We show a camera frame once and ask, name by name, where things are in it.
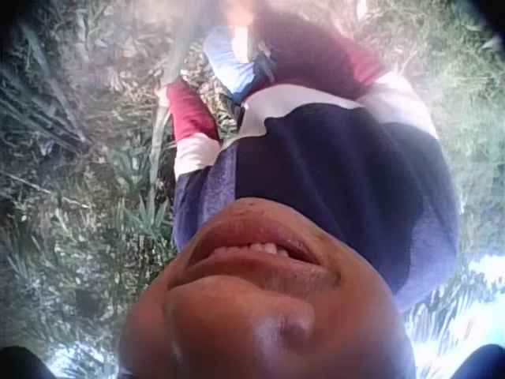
teeth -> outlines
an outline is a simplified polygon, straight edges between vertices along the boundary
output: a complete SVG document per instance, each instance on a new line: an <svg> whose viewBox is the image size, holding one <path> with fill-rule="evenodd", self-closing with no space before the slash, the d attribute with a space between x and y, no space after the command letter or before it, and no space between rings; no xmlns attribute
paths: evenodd
<svg viewBox="0 0 505 379"><path fill-rule="evenodd" d="M242 252L248 253L250 251L259 251L261 253L268 253L280 255L281 257L288 257L289 254L284 249L277 247L274 243L253 243L249 246L229 246L219 247L214 250L214 253L225 253L226 251L233 250L235 253Z"/></svg>

nose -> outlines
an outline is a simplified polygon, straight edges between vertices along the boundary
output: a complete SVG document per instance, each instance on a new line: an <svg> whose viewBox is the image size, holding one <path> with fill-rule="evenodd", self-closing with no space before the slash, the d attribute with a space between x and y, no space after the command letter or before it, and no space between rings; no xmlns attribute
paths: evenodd
<svg viewBox="0 0 505 379"><path fill-rule="evenodd" d="M163 318L173 368L189 377L284 377L315 319L307 302L230 276L170 290Z"/></svg>

skin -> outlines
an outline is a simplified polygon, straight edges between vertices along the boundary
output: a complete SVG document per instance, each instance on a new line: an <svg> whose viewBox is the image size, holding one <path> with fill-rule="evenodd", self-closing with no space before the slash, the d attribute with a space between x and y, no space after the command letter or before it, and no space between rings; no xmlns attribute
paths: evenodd
<svg viewBox="0 0 505 379"><path fill-rule="evenodd" d="M228 250L272 242L290 257ZM363 258L272 201L207 222L133 307L123 366L143 378L411 377L387 285Z"/></svg>

person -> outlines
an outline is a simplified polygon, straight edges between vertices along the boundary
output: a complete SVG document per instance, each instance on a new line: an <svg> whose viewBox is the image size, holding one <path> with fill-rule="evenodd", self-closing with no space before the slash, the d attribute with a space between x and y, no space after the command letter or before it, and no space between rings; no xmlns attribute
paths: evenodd
<svg viewBox="0 0 505 379"><path fill-rule="evenodd" d="M238 135L222 143L182 79L158 92L174 118L180 253L131 309L123 372L415 377L400 312L453 272L458 245L427 107L351 39L252 2L227 15L204 49L241 109ZM237 58L241 28L269 69Z"/></svg>

grass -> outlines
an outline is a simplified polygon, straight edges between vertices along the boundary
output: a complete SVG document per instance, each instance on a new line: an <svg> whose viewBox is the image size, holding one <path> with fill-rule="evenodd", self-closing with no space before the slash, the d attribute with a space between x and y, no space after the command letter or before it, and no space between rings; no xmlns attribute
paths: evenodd
<svg viewBox="0 0 505 379"><path fill-rule="evenodd" d="M312 17L314 9L306 11L303 4L296 11ZM432 110L447 152L461 202L459 270L406 314L413 338L435 338L443 351L456 313L493 295L468 263L485 253L503 254L505 246L505 66L496 52L482 48L492 35L459 3L378 0L369 2L359 22L353 2L327 6L324 22L344 25L413 83ZM44 358L60 346L81 346L74 377L103 376L105 366L90 359L86 347L114 361L129 306L175 253L169 133L155 197L148 185L152 89L170 46L170 25L143 17L129 24L129 11L122 2L76 0L36 15L54 73L94 141L90 149L43 156L44 136L0 111L0 171L24 180L0 174L0 206L8 215L0 217L0 342L28 346ZM122 28L115 26L118 19ZM34 92L52 97L28 52L18 44L8 58ZM219 102L215 78L202 75L205 65L196 45L184 75L228 137L235 125ZM34 119L37 110L26 104L23 114ZM63 111L59 107L57 114ZM437 377L430 367L420 372Z"/></svg>

